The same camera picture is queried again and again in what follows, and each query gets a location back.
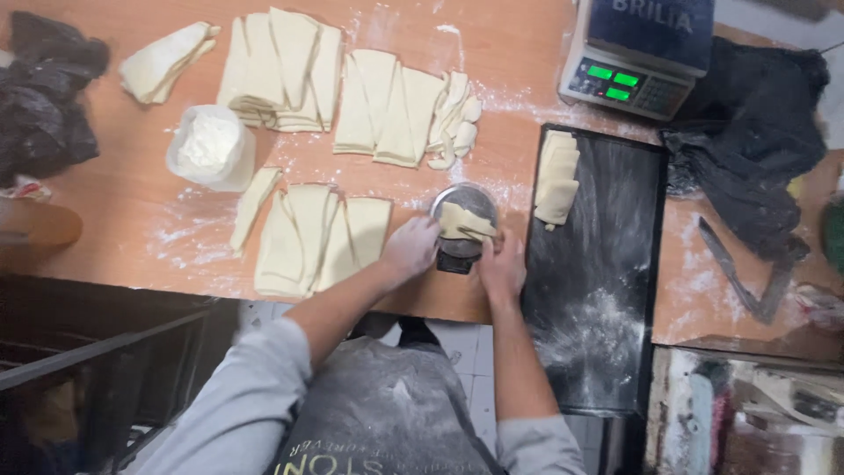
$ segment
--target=hand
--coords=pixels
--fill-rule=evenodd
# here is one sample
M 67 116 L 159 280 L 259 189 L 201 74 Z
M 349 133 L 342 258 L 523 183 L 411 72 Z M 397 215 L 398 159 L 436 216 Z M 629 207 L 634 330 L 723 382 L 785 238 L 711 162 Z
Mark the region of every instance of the hand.
M 528 274 L 525 246 L 509 229 L 503 228 L 500 237 L 504 242 L 497 253 L 492 240 L 484 240 L 484 255 L 478 262 L 478 274 L 491 304 L 518 305 Z
M 428 270 L 436 257 L 436 239 L 440 236 L 440 223 L 426 217 L 410 218 L 387 240 L 380 261 L 387 269 L 396 272 L 398 285 Z

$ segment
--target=green display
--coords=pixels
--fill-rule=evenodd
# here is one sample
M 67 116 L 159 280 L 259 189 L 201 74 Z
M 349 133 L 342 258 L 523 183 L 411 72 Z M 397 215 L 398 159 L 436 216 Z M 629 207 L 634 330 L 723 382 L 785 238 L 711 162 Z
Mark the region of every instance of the green display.
M 636 85 L 636 83 L 639 82 L 639 78 L 635 78 L 624 73 L 617 73 L 613 78 L 613 81 L 622 85 L 628 85 L 630 87 L 633 87 Z
M 613 72 L 611 70 L 606 69 L 606 68 L 601 68 L 599 66 L 590 67 L 589 70 L 586 71 L 586 74 L 589 74 L 590 76 L 595 76 L 596 78 L 601 78 L 601 79 L 609 79 L 609 78 L 613 77 Z
M 618 99 L 619 101 L 627 101 L 627 98 L 630 97 L 630 93 L 626 90 L 611 87 L 607 89 L 607 97 L 612 97 L 613 99 Z

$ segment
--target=gray sleeve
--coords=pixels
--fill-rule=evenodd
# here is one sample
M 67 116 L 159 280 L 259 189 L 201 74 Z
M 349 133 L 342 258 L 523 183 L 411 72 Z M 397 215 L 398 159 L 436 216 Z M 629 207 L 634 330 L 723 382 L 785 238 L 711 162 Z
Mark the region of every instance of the gray sleeve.
M 585 475 L 583 454 L 562 416 L 500 421 L 496 449 L 511 475 Z
M 245 335 L 139 474 L 263 473 L 310 377 L 308 341 L 293 320 Z

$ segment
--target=flour container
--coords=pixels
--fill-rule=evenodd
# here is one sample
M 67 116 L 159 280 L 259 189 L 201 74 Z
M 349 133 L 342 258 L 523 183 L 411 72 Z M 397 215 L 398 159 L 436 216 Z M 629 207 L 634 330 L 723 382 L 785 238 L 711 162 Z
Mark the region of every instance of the flour container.
M 213 121 L 225 126 L 228 134 L 198 136 L 200 128 L 193 127 L 198 117 L 201 123 Z M 186 149 L 191 149 L 192 155 L 184 150 L 180 154 L 186 143 Z M 194 183 L 214 191 L 243 192 L 249 186 L 255 168 L 255 135 L 228 107 L 193 106 L 181 115 L 179 130 L 170 142 L 166 160 L 171 172 Z

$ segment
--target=green object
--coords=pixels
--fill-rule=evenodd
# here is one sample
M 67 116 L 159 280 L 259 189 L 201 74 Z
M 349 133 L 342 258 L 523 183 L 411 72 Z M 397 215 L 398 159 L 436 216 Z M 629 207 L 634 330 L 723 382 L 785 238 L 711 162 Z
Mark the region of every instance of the green object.
M 824 209 L 824 255 L 844 276 L 844 200 L 835 197 Z
M 633 76 L 624 73 L 617 73 L 613 78 L 613 81 L 622 85 L 633 87 L 639 82 L 639 78 L 634 78 Z
M 606 69 L 606 68 L 601 68 L 599 66 L 592 66 L 591 68 L 589 68 L 588 71 L 586 71 L 586 74 L 589 74 L 590 76 L 595 76 L 596 78 L 601 78 L 601 79 L 609 79 L 609 78 L 613 77 L 613 72 L 611 70 Z
M 618 99 L 619 101 L 627 101 L 627 98 L 630 97 L 630 93 L 626 90 L 611 87 L 607 89 L 607 97 L 612 97 L 613 99 Z

